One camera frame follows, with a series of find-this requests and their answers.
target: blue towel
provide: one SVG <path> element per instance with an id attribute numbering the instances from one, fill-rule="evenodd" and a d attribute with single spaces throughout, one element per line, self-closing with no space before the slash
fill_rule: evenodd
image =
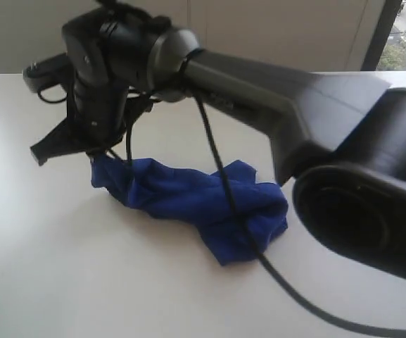
<path id="1" fill-rule="evenodd" d="M 228 165 L 236 206 L 261 252 L 287 229 L 287 202 L 273 183 L 255 183 L 256 171 L 242 161 Z M 132 168 L 121 160 L 99 155 L 91 164 L 91 183 L 105 187 L 129 208 L 154 218 L 190 223 L 221 265 L 255 258 L 229 209 L 218 173 L 173 169 L 152 158 L 134 160 Z"/>

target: white table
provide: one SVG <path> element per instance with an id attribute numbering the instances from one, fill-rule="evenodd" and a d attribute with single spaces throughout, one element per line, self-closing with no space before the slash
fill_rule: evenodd
<path id="1" fill-rule="evenodd" d="M 376 76 L 406 87 L 406 72 Z M 92 189 L 85 155 L 39 168 L 29 146 L 64 109 L 30 94 L 20 75 L 0 75 L 0 338 L 361 337 L 307 313 L 258 263 L 220 267 L 192 226 Z M 265 136 L 209 117 L 225 164 L 240 158 L 273 180 Z M 215 170 L 193 101 L 142 117 L 133 152 Z M 328 251 L 293 211 L 288 222 L 267 256 L 303 295 L 349 320 L 406 328 L 405 280 Z"/>

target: black motor housing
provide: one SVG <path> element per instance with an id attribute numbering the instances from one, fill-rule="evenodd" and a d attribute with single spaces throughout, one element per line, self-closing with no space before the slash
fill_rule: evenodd
<path id="1" fill-rule="evenodd" d="M 406 279 L 406 90 L 388 90 L 326 163 L 299 175 L 293 200 L 325 246 Z"/>

